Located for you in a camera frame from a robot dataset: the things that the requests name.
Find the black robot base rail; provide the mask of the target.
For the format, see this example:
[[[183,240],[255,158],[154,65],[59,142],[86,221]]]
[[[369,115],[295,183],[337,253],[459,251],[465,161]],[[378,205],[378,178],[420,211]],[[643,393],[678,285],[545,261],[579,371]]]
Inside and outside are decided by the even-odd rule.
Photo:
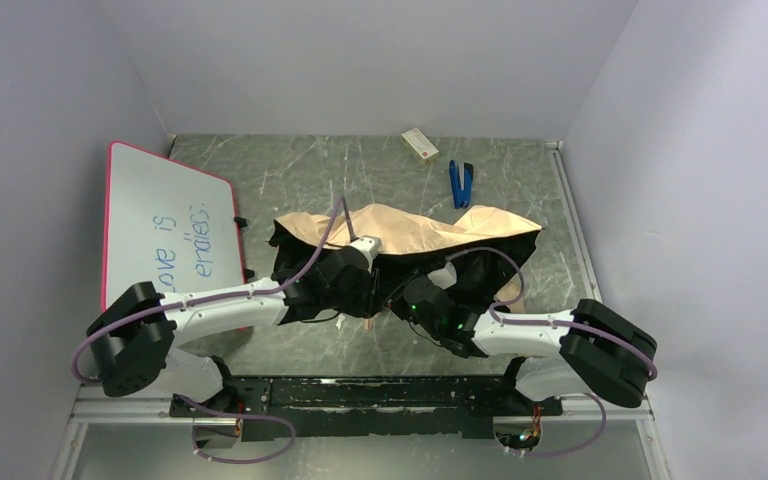
[[[320,378],[240,376],[235,395],[207,407],[255,415],[244,442],[300,437],[458,434],[491,439],[502,417],[562,414],[558,399],[533,403],[501,374]]]

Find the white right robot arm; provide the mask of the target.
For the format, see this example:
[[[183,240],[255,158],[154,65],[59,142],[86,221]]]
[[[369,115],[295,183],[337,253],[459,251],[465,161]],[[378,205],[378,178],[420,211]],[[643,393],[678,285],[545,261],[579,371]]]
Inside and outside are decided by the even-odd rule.
[[[657,375],[656,340],[594,299],[546,314],[481,312],[420,277],[386,305],[458,357],[514,356],[513,387],[531,401],[590,393],[637,408]]]

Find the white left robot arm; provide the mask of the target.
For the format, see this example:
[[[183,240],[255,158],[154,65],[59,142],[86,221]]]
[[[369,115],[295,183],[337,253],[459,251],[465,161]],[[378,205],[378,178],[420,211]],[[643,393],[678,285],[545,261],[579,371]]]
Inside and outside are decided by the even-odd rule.
[[[319,252],[284,282],[261,278],[238,287],[161,293],[150,281],[129,287],[88,328],[98,381],[111,398],[153,388],[197,402],[230,382],[228,368],[182,345],[243,327],[272,327],[315,319],[323,311],[360,316],[373,290],[379,244],[362,237]]]

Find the beige folding umbrella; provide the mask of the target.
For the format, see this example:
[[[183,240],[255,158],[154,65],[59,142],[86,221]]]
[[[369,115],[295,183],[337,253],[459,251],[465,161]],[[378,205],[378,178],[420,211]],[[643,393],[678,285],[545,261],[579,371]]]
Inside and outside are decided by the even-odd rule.
[[[298,273],[319,252],[339,250],[364,235],[381,239],[373,264],[371,305],[355,317],[392,312],[387,301],[446,262],[455,266],[457,283],[445,291],[463,295],[466,304],[484,312],[500,301],[500,291],[534,253],[542,230],[496,207],[471,207],[447,224],[383,204],[367,205],[348,219],[292,212],[276,218],[274,227],[269,240],[277,250],[272,277],[279,282]]]

